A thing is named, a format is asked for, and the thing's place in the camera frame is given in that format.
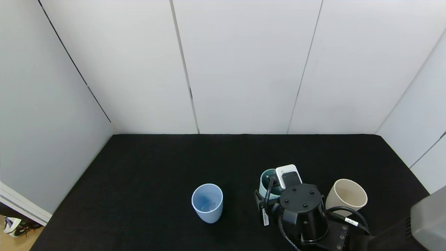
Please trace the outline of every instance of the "white label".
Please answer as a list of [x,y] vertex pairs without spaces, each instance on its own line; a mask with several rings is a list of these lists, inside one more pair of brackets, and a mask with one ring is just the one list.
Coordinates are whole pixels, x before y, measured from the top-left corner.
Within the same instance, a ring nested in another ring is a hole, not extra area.
[[359,222],[355,222],[354,220],[349,219],[347,217],[345,217],[345,221],[350,223],[350,224],[352,224],[352,225],[354,225],[354,226],[358,226],[358,224],[359,224]]
[[263,213],[263,226],[268,226],[269,218],[268,218],[268,215],[266,214],[266,211],[264,208],[262,208],[262,213]]

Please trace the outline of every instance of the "black tablecloth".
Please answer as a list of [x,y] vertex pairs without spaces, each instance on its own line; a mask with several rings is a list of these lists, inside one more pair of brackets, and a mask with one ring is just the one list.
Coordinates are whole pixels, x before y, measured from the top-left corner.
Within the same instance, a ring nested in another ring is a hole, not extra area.
[[[337,179],[359,183],[373,234],[428,195],[376,135],[114,135],[31,250],[292,250],[259,224],[253,196],[263,170],[287,164],[325,195]],[[204,183],[223,191],[215,224],[190,203]]]

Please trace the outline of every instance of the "black cable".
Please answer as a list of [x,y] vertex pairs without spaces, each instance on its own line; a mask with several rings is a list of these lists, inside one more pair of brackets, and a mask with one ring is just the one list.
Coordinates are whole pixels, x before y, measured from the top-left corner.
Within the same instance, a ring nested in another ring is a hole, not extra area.
[[367,221],[364,219],[364,217],[360,213],[358,213],[358,211],[355,211],[355,210],[348,208],[346,206],[336,206],[336,207],[327,209],[327,211],[329,211],[329,212],[334,212],[334,211],[338,211],[338,210],[347,211],[347,212],[350,212],[350,213],[358,216],[361,219],[361,221],[363,222],[364,226],[368,229]]
[[269,178],[269,185],[268,185],[268,189],[266,190],[266,194],[265,194],[265,212],[267,215],[269,215],[269,212],[268,212],[269,196],[271,195],[271,191],[273,190],[273,183],[275,180],[276,180],[275,177]]
[[348,222],[348,223],[352,224],[353,226],[356,226],[356,227],[358,227],[359,229],[362,229],[362,230],[363,230],[364,232],[366,232],[368,235],[371,235],[371,234],[370,234],[370,231],[368,230],[368,228],[366,228],[363,224],[361,224],[361,223],[359,223],[359,222],[358,222],[358,225],[355,225],[355,224],[353,224],[351,221],[346,221],[346,220],[345,220],[346,217],[344,217],[344,216],[342,216],[342,215],[340,215],[340,214],[337,214],[337,213],[334,213],[334,212],[330,212],[330,211],[327,211],[326,213],[327,213],[328,216],[330,216],[330,217],[332,217],[332,218],[335,218],[335,219],[338,219],[338,220],[341,220],[341,221],[344,221],[344,222]]
[[293,248],[295,249],[295,250],[297,250],[297,251],[301,251],[297,246],[296,246],[296,244],[294,244],[293,242],[292,242],[292,240],[290,240],[289,238],[288,238],[288,236],[286,235],[286,233],[285,233],[285,229],[283,229],[283,224],[282,224],[282,215],[279,217],[279,220],[278,220],[278,223],[279,223],[279,229],[280,229],[280,232],[282,233],[282,235],[283,235],[283,237],[293,246]]

